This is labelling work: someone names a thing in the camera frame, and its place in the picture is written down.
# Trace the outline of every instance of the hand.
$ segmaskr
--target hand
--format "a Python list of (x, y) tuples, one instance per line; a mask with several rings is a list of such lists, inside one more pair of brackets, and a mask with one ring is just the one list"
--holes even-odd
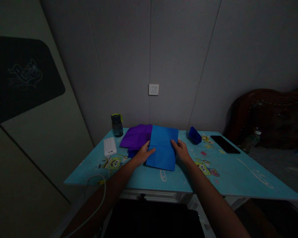
[(179, 159), (186, 165), (187, 162), (193, 161), (189, 155), (188, 149), (186, 148), (186, 144), (178, 139), (178, 144), (171, 140), (171, 144), (174, 147), (176, 154), (178, 155)]
[(149, 148), (149, 143), (150, 143), (150, 140), (148, 140), (141, 148), (140, 150), (138, 151), (138, 153), (131, 159), (132, 161), (135, 162), (135, 164), (138, 166), (142, 165), (144, 162), (147, 161), (148, 157), (150, 155), (152, 155), (156, 149), (153, 148), (151, 149), (150, 151), (148, 151), (148, 148)]

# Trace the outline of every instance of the table drawer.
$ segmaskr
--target table drawer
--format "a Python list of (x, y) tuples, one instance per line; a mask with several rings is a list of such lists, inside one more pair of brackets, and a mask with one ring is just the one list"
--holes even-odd
[(121, 199), (139, 199), (141, 194), (145, 194), (147, 201), (155, 202), (171, 202), (180, 203), (185, 197), (186, 193), (181, 192), (162, 192), (153, 190), (140, 190), (140, 189), (124, 189), (119, 198)]

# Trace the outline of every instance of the table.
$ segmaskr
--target table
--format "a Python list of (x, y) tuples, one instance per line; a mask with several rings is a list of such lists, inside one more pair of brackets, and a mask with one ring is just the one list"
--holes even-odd
[[(124, 135), (127, 131), (128, 128), (124, 128)], [(224, 152), (209, 137), (211, 135), (221, 135), (219, 132), (199, 131), (199, 134), (203, 137), (202, 143), (199, 145), (193, 145), (186, 134), (187, 131), (179, 131), (179, 139), (186, 143), (191, 158), (223, 196), (298, 200), (296, 192), (231, 142), (241, 153), (227, 154)], [(109, 137), (113, 137), (112, 131), (109, 131), (104, 139)], [(113, 167), (115, 166), (111, 173), (114, 173), (117, 171), (116, 168), (118, 169), (129, 161), (127, 148), (119, 147), (122, 138), (123, 136), (115, 138), (118, 153), (111, 156)], [(106, 166), (103, 140), (65, 180), (65, 184), (86, 185), (87, 180), (96, 174), (102, 174), (106, 179), (108, 178), (108, 169), (103, 168)], [(95, 178), (90, 181), (90, 184), (99, 185), (101, 180), (101, 177)], [(186, 178), (186, 173), (178, 165), (176, 165), (175, 171), (165, 171), (142, 165), (134, 171), (126, 188), (193, 192)]]

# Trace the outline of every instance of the brown headboard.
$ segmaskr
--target brown headboard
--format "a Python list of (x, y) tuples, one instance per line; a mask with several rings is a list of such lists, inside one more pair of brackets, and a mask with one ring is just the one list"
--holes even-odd
[(235, 100), (224, 136), (240, 145), (255, 127), (262, 132), (258, 146), (298, 149), (298, 89), (256, 89)]

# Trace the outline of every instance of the water bottle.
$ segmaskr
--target water bottle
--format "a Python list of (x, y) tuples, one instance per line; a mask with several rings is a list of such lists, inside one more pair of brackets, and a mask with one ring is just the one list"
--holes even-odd
[(240, 149), (243, 150), (246, 154), (248, 154), (251, 148), (256, 146), (257, 143), (260, 141), (261, 139), (260, 134), (261, 134), (260, 131), (257, 131), (257, 130), (254, 131), (253, 134), (246, 137), (246, 139), (241, 144)]
[(123, 117), (121, 114), (112, 115), (112, 125), (115, 137), (121, 137), (124, 134), (122, 121)]

